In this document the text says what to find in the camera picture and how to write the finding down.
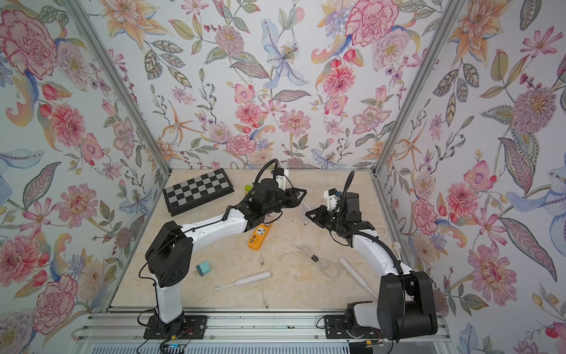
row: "robotic arm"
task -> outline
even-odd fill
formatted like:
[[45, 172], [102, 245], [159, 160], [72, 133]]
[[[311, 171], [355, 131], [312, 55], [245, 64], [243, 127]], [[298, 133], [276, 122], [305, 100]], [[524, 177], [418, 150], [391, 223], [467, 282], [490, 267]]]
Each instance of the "robotic arm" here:
[[[380, 329], [389, 340], [435, 334], [438, 328], [432, 283], [425, 272], [415, 272], [397, 259], [393, 251], [378, 238], [375, 228], [362, 220], [359, 195], [349, 193], [354, 178], [350, 172], [342, 192], [324, 192], [327, 206], [307, 212], [318, 227], [343, 237], [358, 251], [381, 277], [378, 303], [357, 302], [346, 310], [347, 329], [361, 333], [364, 327]], [[414, 296], [405, 300], [405, 294]]]

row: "pink peony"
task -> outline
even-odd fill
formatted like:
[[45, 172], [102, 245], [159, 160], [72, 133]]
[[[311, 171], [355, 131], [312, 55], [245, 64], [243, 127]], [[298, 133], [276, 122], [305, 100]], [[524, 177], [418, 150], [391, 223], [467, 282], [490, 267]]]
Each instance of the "pink peony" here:
[[102, 151], [102, 148], [98, 145], [98, 140], [92, 133], [87, 134], [80, 148], [86, 162], [100, 160], [104, 157], [104, 151]]
[[354, 71], [346, 65], [332, 69], [324, 78], [324, 92], [330, 96], [343, 95], [354, 85]]
[[448, 206], [458, 217], [471, 217], [478, 208], [478, 196], [466, 183], [452, 184], [448, 194]]
[[79, 188], [76, 186], [69, 187], [69, 194], [63, 192], [61, 198], [64, 202], [55, 205], [55, 210], [59, 210], [59, 219], [69, 221], [69, 228], [79, 227], [82, 225], [83, 219], [89, 219], [96, 216], [96, 207], [98, 201], [92, 201], [96, 198], [96, 192], [88, 188], [87, 184], [81, 184]]
[[324, 106], [324, 110], [327, 110], [329, 114], [335, 116], [341, 116], [344, 111], [344, 106], [348, 102], [348, 97], [346, 96], [336, 96]]
[[211, 140], [221, 144], [224, 144], [233, 136], [230, 128], [228, 128], [228, 125], [225, 123], [218, 123], [217, 125], [211, 126], [210, 132]]
[[8, 238], [0, 247], [0, 282], [5, 287], [12, 281], [23, 282], [39, 260], [39, 244], [35, 235]]
[[470, 188], [476, 191], [484, 191], [494, 186], [490, 176], [490, 168], [487, 166], [487, 162], [483, 160], [466, 172], [464, 181], [470, 184]]
[[384, 110], [382, 112], [379, 108], [368, 106], [363, 110], [362, 114], [356, 114], [354, 116], [354, 134], [371, 131], [373, 128], [377, 127], [379, 123], [386, 121], [390, 114], [390, 110]]
[[2, 12], [0, 49], [23, 75], [28, 70], [43, 80], [57, 66], [57, 47], [49, 31], [38, 19], [20, 10]]
[[126, 117], [124, 123], [119, 122], [113, 125], [114, 128], [114, 144], [113, 146], [124, 152], [124, 156], [129, 159], [134, 151], [134, 127], [129, 117]]
[[309, 121], [311, 118], [305, 116], [303, 111], [296, 111], [291, 110], [289, 112], [283, 112], [283, 116], [279, 118], [281, 125], [279, 129], [282, 131], [288, 131], [290, 134], [294, 135], [295, 138], [298, 138], [300, 135], [307, 132], [307, 129], [311, 127]]
[[436, 186], [436, 177], [432, 177], [426, 172], [423, 172], [415, 180], [415, 194], [419, 198], [430, 199], [430, 195]]
[[236, 135], [228, 140], [226, 148], [236, 155], [244, 156], [255, 151], [255, 140], [247, 135]]
[[234, 98], [236, 103], [250, 102], [254, 99], [255, 91], [252, 85], [246, 87], [242, 84], [236, 84], [235, 91]]
[[71, 80], [72, 83], [80, 90], [87, 90], [89, 82], [89, 66], [84, 60], [79, 47], [71, 42], [59, 42], [57, 49], [57, 62], [59, 71]]
[[511, 283], [516, 283], [517, 274], [507, 269], [509, 260], [507, 257], [498, 259], [499, 248], [491, 245], [478, 247], [478, 254], [473, 250], [469, 251], [468, 264], [474, 267], [471, 276], [474, 279], [471, 287], [477, 291], [483, 291], [483, 297], [491, 300], [491, 293], [494, 294], [495, 303], [505, 306], [505, 302], [510, 298], [517, 301], [517, 289]]
[[87, 131], [84, 127], [84, 117], [76, 108], [68, 104], [55, 107], [51, 112], [51, 130], [55, 133], [57, 140], [66, 147], [77, 147]]
[[385, 36], [395, 23], [399, 8], [392, 0], [359, 0], [346, 23], [352, 45], [366, 46]]
[[424, 234], [432, 234], [436, 231], [435, 223], [438, 214], [434, 210], [434, 206], [424, 198], [419, 198], [413, 203], [413, 218], [415, 224], [421, 228]]
[[216, 33], [216, 43], [229, 56], [238, 55], [244, 50], [244, 39], [240, 32], [232, 26], [222, 26]]
[[41, 334], [53, 332], [71, 314], [78, 290], [76, 280], [67, 274], [58, 282], [47, 283], [33, 309], [33, 329]]
[[382, 37], [373, 48], [374, 69], [377, 70], [398, 61], [408, 43], [409, 35], [399, 28]]
[[255, 103], [244, 103], [236, 110], [236, 118], [244, 124], [253, 124], [259, 121], [261, 112]]
[[518, 133], [537, 133], [546, 127], [556, 110], [556, 95], [543, 87], [531, 89], [517, 96], [511, 112], [513, 128]]

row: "red berry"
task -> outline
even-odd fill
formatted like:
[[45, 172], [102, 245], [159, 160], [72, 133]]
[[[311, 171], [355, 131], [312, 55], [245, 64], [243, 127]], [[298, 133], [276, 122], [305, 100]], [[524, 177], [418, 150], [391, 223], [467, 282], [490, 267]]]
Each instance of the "red berry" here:
[[553, 330], [552, 328], [546, 328], [546, 335], [549, 336], [550, 338], [558, 338], [558, 333], [556, 333], [555, 330]]
[[53, 107], [51, 107], [50, 104], [44, 104], [41, 107], [39, 107], [39, 113], [44, 117], [50, 116], [52, 111], [53, 111]]

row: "orange lily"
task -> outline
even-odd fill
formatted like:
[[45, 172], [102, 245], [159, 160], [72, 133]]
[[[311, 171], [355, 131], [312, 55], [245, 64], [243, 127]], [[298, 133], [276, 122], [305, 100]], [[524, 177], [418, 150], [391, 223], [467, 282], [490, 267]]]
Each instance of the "orange lily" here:
[[179, 139], [179, 143], [177, 144], [177, 146], [179, 146], [179, 145], [181, 145], [181, 141], [183, 141], [183, 129], [194, 131], [195, 133], [202, 133], [202, 131], [194, 130], [194, 129], [186, 126], [186, 124], [188, 124], [192, 121], [186, 121], [186, 122], [179, 123], [179, 116], [177, 115], [177, 111], [175, 110], [175, 106], [173, 106], [173, 104], [171, 104], [171, 108], [173, 108], [173, 117], [175, 119], [175, 122], [173, 124], [168, 125], [165, 128], [163, 128], [163, 133], [161, 134], [160, 139], [162, 139], [165, 136], [166, 131], [169, 131], [169, 133], [173, 133], [174, 131], [177, 131], [177, 136], [181, 137]]
[[417, 163], [415, 162], [415, 151], [418, 151], [419, 153], [421, 153], [421, 151], [415, 146], [415, 144], [417, 143], [417, 140], [421, 137], [421, 134], [423, 133], [424, 129], [425, 129], [425, 126], [423, 125], [421, 132], [419, 133], [419, 135], [417, 135], [416, 138], [413, 139], [412, 142], [408, 141], [407, 139], [401, 139], [401, 140], [399, 140], [399, 142], [397, 142], [397, 144], [403, 143], [403, 148], [405, 149], [399, 154], [399, 155], [401, 155], [401, 154], [404, 154], [404, 155], [399, 157], [397, 159], [397, 161], [406, 158], [407, 155], [409, 155], [409, 152], [410, 152], [411, 155], [413, 156], [413, 166], [415, 166], [415, 169], [417, 168]]

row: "black cable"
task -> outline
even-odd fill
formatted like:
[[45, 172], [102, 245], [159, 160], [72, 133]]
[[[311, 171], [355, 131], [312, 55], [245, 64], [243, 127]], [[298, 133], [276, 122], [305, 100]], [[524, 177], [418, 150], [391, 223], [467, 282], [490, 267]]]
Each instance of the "black cable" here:
[[330, 237], [334, 240], [334, 242], [336, 242], [337, 244], [342, 245], [342, 246], [349, 246], [349, 244], [341, 244], [340, 242], [336, 241], [334, 236], [332, 236], [332, 231], [328, 230], [328, 233], [330, 234]]
[[319, 330], [323, 330], [323, 329], [324, 329], [324, 327], [319, 327], [319, 326], [318, 326], [318, 324], [319, 324], [320, 320], [321, 320], [321, 319], [323, 319], [323, 318], [324, 318], [324, 316], [320, 317], [320, 318], [319, 318], [319, 320], [318, 320], [318, 321], [316, 321], [316, 324], [315, 324], [315, 326], [316, 326], [316, 328], [318, 328]]

